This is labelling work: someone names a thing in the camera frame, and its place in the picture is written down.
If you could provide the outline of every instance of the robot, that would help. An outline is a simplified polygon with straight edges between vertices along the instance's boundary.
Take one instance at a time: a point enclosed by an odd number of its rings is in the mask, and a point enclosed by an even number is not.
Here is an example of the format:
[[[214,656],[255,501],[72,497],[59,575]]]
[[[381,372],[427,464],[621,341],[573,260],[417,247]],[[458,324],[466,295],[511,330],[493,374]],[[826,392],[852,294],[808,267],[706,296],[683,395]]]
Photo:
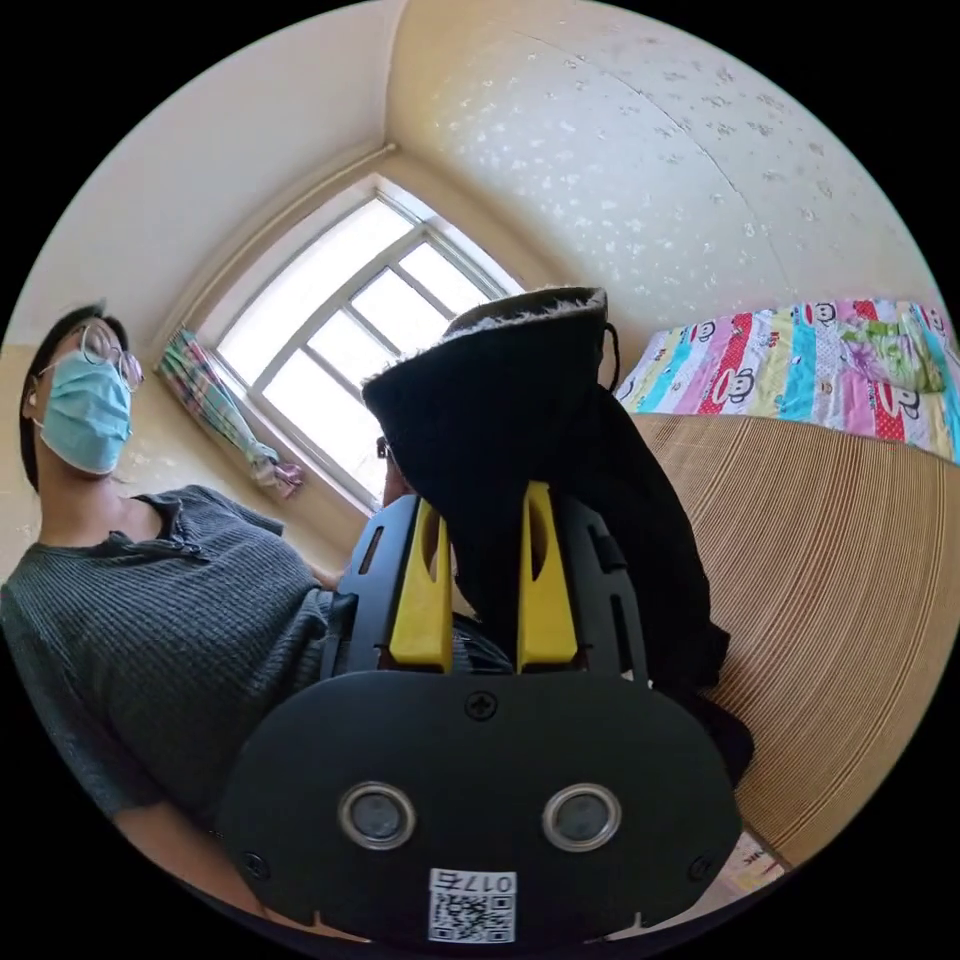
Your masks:
[[[662,923],[719,873],[742,828],[733,788],[648,681],[616,542],[542,483],[523,516],[515,662],[490,650],[464,671],[443,518],[409,494],[367,524],[338,590],[351,629],[254,732],[220,810],[271,910],[509,956]]]

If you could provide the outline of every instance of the label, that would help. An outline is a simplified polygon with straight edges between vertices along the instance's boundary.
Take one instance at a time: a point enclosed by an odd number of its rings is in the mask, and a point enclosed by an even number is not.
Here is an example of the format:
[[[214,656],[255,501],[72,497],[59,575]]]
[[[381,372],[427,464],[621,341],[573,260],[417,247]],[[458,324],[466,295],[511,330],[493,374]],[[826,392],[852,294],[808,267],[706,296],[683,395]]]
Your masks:
[[[517,875],[473,870],[430,871],[428,940],[435,943],[513,943]]]

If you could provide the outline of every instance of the blue surgical mask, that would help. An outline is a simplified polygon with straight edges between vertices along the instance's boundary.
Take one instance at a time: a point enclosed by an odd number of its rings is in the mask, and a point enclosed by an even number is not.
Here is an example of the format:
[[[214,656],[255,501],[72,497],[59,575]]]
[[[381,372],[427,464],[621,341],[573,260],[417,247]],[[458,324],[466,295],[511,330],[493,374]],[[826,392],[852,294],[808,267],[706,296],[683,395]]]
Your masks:
[[[112,363],[90,363],[76,350],[53,367],[40,439],[71,467],[112,473],[130,439],[130,390]]]

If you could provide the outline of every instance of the window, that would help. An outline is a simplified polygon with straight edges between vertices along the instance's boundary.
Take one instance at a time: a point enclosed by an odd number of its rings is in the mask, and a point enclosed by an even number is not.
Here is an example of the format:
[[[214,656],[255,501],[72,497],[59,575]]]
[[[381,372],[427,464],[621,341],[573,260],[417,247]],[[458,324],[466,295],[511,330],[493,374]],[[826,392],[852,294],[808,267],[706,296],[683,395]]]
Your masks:
[[[370,506],[386,467],[363,381],[507,293],[468,242],[457,246],[437,224],[419,201],[372,190],[259,291],[217,346],[248,400]]]

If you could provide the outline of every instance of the hand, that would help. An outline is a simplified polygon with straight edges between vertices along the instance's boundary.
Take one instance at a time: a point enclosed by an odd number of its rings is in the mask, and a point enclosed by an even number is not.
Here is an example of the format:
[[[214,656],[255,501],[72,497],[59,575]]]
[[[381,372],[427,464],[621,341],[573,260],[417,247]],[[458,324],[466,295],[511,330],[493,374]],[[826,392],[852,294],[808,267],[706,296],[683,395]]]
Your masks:
[[[399,500],[414,490],[404,479],[400,468],[392,458],[387,458],[387,479],[383,485],[383,505],[389,507],[394,500]]]
[[[339,573],[330,573],[321,567],[315,567],[312,563],[307,564],[307,566],[310,567],[313,579],[316,580],[324,590],[336,590],[340,585],[340,581],[343,579],[342,570]]]

